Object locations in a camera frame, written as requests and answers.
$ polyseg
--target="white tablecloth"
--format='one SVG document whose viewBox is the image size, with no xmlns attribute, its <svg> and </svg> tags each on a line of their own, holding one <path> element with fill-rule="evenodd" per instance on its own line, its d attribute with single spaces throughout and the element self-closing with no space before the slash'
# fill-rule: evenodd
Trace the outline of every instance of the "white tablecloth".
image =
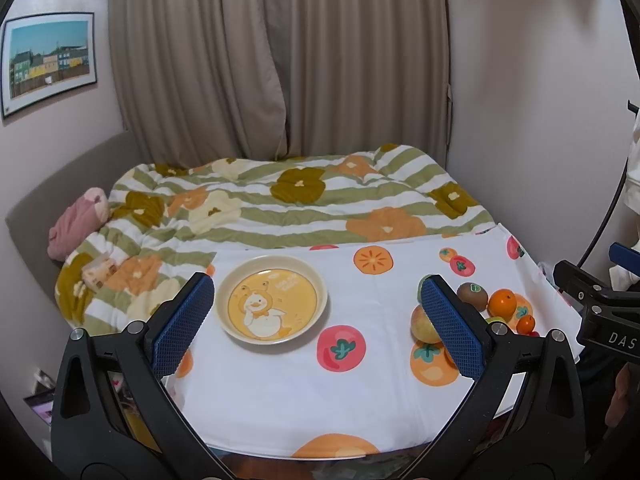
<svg viewBox="0 0 640 480">
<path fill-rule="evenodd" d="M 517 244 L 509 242 L 510 237 L 498 226 L 481 235 L 370 244 L 387 249 L 394 261 L 391 270 L 376 276 L 364 274 L 353 261 L 367 244 L 269 251 L 301 258 L 322 274 L 329 291 L 324 315 L 299 338 L 265 347 L 239 344 L 220 328 L 212 311 L 191 346 L 193 368 L 185 377 L 172 379 L 170 391 L 200 437 L 223 450 L 278 458 L 294 453 L 341 457 L 428 442 L 472 381 L 446 364 L 444 352 L 422 349 L 411 336 L 418 282 L 426 274 L 442 275 L 453 290 L 464 282 L 478 283 L 489 295 L 510 288 L 532 305 L 537 332 L 544 336 L 560 328 L 574 356 L 582 349 L 575 341 L 580 317 L 528 254 L 514 253 Z M 447 257 L 439 255 L 443 248 L 468 258 L 474 273 L 455 273 Z M 266 252 L 219 252 L 213 261 L 214 282 Z M 355 328 L 366 342 L 362 361 L 345 372 L 330 371 L 318 361 L 319 334 L 337 325 Z M 412 360 L 417 366 L 411 366 Z M 522 378 L 512 379 L 499 413 L 514 405 Z M 450 380 L 442 386 L 428 384 Z"/>
</svg>

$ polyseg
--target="pink plush toy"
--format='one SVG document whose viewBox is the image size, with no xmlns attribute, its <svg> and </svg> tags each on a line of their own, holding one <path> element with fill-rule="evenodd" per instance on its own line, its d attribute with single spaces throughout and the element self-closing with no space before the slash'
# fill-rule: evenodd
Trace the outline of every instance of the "pink plush toy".
<svg viewBox="0 0 640 480">
<path fill-rule="evenodd" d="M 49 258 L 64 262 L 88 235 L 100 229 L 108 219 L 107 197 L 99 187 L 92 187 L 66 208 L 49 230 Z"/>
</svg>

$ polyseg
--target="gray headboard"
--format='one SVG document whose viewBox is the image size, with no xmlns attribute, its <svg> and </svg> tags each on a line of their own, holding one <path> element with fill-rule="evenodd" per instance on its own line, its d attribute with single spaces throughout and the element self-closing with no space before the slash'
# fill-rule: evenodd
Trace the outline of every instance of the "gray headboard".
<svg viewBox="0 0 640 480">
<path fill-rule="evenodd" d="M 9 211 L 5 219 L 9 234 L 33 277 L 52 300 L 62 264 L 47 256 L 49 229 L 87 189 L 101 187 L 108 195 L 116 180 L 142 162 L 133 134 L 118 134 L 51 175 Z"/>
</svg>

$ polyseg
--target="painting of colorful houses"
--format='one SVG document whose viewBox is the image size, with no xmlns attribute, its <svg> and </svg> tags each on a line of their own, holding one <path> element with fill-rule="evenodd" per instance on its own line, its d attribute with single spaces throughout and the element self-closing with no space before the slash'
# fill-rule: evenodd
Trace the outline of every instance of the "painting of colorful houses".
<svg viewBox="0 0 640 480">
<path fill-rule="evenodd" d="M 2 116 L 95 83 L 94 15 L 40 14 L 8 20 L 2 35 Z"/>
</svg>

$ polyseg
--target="bowl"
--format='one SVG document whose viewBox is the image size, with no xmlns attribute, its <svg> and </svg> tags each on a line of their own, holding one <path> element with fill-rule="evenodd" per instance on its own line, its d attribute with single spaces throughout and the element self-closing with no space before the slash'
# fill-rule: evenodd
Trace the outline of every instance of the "bowl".
<svg viewBox="0 0 640 480">
<path fill-rule="evenodd" d="M 311 291 L 316 295 L 312 314 Z M 216 285 L 213 307 L 230 336 L 249 344 L 273 345 L 309 330 L 322 316 L 326 301 L 324 280 L 311 265 L 293 256 L 270 254 L 233 269 Z"/>
</svg>

